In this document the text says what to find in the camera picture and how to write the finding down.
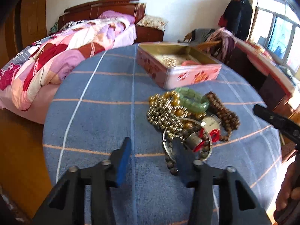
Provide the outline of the person's right hand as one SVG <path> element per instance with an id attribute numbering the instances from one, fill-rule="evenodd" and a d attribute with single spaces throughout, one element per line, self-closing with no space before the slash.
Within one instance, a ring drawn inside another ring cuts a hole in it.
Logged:
<path id="1" fill-rule="evenodd" d="M 281 189 L 278 193 L 276 199 L 276 210 L 283 210 L 287 206 L 287 202 L 289 198 L 294 200 L 299 200 L 300 198 L 300 190 L 299 187 L 292 188 L 291 181 L 292 176 L 294 175 L 296 170 L 296 162 L 294 161 L 287 168 L 287 172 L 285 174 L 284 181 L 282 182 Z"/>

